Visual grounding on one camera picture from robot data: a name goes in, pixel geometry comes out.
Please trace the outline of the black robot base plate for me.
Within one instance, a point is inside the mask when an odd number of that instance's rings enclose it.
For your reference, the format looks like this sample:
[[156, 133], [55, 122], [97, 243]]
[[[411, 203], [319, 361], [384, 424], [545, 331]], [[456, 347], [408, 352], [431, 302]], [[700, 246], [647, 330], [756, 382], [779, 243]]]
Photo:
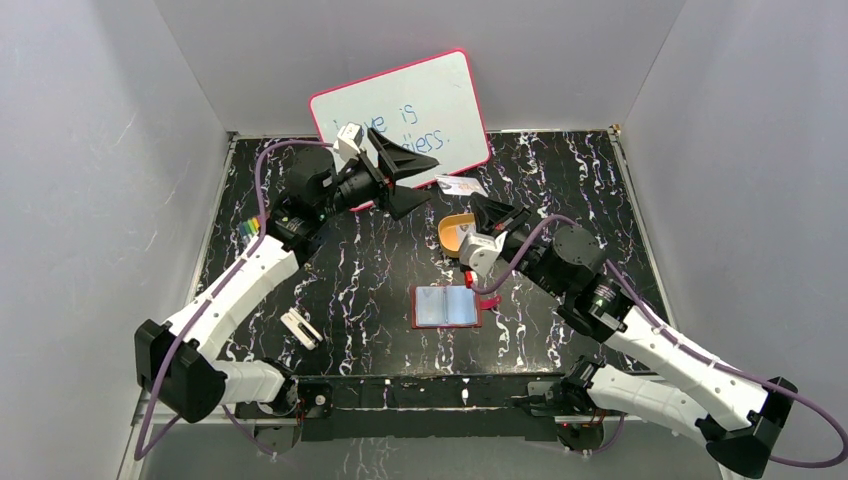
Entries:
[[519, 438], [585, 451], [622, 413], [568, 393], [562, 375], [309, 376], [280, 407], [240, 403], [240, 420], [291, 426], [297, 441], [365, 437]]

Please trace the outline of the orange oval tray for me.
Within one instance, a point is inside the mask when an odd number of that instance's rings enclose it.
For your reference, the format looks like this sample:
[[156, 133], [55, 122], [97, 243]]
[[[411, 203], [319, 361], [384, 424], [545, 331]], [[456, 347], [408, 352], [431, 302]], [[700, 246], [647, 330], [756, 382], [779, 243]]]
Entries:
[[467, 234], [463, 234], [457, 229], [457, 226], [462, 223], [475, 222], [473, 213], [461, 213], [444, 217], [438, 224], [438, 239], [443, 253], [453, 259], [458, 259], [460, 247]]

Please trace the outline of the red card holder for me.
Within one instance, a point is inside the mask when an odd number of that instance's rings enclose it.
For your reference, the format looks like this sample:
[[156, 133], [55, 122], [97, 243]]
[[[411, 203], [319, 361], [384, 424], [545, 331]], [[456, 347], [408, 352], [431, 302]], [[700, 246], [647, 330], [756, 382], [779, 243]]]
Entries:
[[462, 285], [412, 286], [410, 297], [414, 329], [479, 328], [483, 312], [501, 303], [500, 295], [484, 298]]

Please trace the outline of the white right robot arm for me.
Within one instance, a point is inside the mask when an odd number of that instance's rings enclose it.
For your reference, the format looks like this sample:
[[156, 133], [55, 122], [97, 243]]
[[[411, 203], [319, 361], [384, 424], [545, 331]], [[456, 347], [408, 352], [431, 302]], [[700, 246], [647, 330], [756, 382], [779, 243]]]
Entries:
[[470, 197], [475, 229], [460, 247], [460, 262], [477, 274], [502, 259], [551, 296], [556, 312], [578, 334], [624, 353], [663, 377], [643, 381], [610, 365], [581, 361], [555, 387], [577, 414], [594, 408], [634, 414], [684, 434], [720, 465], [759, 479], [785, 426], [798, 389], [778, 376], [757, 382], [657, 319], [613, 269], [595, 236], [564, 220], [549, 241], [531, 228], [531, 213]]

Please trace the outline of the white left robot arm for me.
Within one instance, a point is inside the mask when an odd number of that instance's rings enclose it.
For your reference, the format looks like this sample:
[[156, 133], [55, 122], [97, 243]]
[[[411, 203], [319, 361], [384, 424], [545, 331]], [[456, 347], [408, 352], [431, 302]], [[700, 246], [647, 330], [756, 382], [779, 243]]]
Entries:
[[293, 412], [299, 403], [293, 372], [274, 360], [221, 361], [224, 343], [310, 260], [334, 216], [373, 203], [400, 220], [431, 197], [400, 182], [438, 161], [374, 128], [348, 124], [333, 144], [304, 146], [277, 200], [260, 206], [259, 231], [245, 251], [180, 311], [162, 323], [147, 320], [135, 333], [140, 386], [188, 423], [238, 403], [261, 403], [275, 416]]

